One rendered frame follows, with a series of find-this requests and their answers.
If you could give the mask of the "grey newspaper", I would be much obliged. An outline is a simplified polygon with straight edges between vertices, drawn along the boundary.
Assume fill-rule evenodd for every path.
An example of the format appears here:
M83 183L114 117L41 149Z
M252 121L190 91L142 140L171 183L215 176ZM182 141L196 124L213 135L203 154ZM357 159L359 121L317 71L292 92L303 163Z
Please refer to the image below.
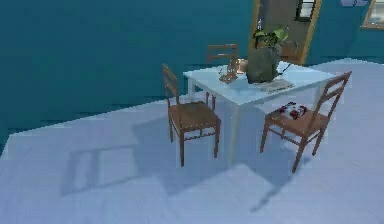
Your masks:
M293 86L294 86L293 83L284 79L276 79L276 80L272 80L271 82L258 83L256 85L256 87L259 88L261 91L268 92L268 93L288 89Z

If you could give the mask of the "black framed picture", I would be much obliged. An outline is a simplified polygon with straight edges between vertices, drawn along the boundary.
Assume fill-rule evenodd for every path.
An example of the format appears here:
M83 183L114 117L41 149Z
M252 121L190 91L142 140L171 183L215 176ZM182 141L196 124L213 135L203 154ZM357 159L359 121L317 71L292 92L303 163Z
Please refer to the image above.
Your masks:
M295 20L299 22L310 22L316 0L298 0Z

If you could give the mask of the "wooden door frame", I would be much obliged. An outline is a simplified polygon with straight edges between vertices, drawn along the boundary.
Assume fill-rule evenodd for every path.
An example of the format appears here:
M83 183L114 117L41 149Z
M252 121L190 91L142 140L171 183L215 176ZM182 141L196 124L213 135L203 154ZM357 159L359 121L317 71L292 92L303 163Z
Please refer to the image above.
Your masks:
M287 26L289 30L288 38L285 42L296 41L299 44L299 60L293 64L305 64L316 22L319 17L322 0L316 0L310 22L299 22L295 20L297 4L298 0L253 0L247 55L249 55L249 51L254 47L253 33L257 28L270 31L280 26Z

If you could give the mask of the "house plant in grey pot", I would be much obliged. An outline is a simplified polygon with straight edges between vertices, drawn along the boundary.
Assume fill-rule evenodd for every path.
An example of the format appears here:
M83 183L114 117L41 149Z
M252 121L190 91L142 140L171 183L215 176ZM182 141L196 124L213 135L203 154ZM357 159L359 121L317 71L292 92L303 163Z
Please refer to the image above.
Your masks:
M288 38L287 26L265 31L257 28L253 33L254 47L249 51L246 69L249 84L270 82L279 75L277 71L282 45Z

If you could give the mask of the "brown wooden chair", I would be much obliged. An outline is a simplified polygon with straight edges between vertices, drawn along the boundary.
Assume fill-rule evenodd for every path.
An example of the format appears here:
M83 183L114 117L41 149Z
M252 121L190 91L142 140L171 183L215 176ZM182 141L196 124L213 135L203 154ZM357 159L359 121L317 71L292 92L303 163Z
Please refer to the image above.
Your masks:
M238 60L238 45L237 44L215 44L207 46L207 63L210 64L213 60L225 59L227 65L231 59Z
M305 147L316 140L312 155L315 156L323 139L328 124L334 114L336 106L352 75L351 71L336 76L328 81L314 110L307 112L297 120L291 120L279 113L279 108L265 116L264 128L260 143L260 152L264 151L268 133L274 133L298 146L292 172L295 173Z
M287 41L282 45L280 58L283 61L296 63L299 60L298 51L299 44L296 41Z
M177 77L166 64L162 64L162 76L167 101L170 141L173 142L174 134L177 134L180 166L183 167L185 164L185 142L202 137L214 137L213 156L217 158L221 120L214 109L203 101L181 103Z

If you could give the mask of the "brown chalice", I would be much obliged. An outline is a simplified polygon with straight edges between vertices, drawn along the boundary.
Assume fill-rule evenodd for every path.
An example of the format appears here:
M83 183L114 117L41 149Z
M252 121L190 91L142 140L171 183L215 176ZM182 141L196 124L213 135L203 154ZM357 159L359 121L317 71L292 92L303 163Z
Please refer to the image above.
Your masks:
M238 60L231 59L226 67L226 73L221 75L219 80L224 83L231 83L237 79Z

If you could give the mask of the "white dining table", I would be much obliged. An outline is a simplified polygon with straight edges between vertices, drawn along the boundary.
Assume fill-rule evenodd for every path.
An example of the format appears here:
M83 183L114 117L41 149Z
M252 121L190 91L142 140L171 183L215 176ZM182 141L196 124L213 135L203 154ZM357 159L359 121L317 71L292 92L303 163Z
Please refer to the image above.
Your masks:
M278 71L283 70L289 63L281 61ZM218 99L225 99L231 108L231 135L228 155L228 165L232 164L236 151L239 132L239 118L243 107L260 105L280 95L289 95L295 92L316 87L314 102L317 103L326 83L335 77L334 74L292 64L278 79L284 79L294 84L293 87L272 93L261 91L255 84L249 84L245 75L240 75L235 81L226 84L219 77L226 71L226 65L186 71L183 75L188 79L188 97L193 100L195 87L209 92Z

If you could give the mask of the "wooden framed window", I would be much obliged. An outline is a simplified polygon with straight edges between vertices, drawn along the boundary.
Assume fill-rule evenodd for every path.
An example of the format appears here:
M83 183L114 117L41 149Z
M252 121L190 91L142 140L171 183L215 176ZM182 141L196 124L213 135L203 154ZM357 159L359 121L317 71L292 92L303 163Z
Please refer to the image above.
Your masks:
M384 30L384 0L371 0L361 27Z

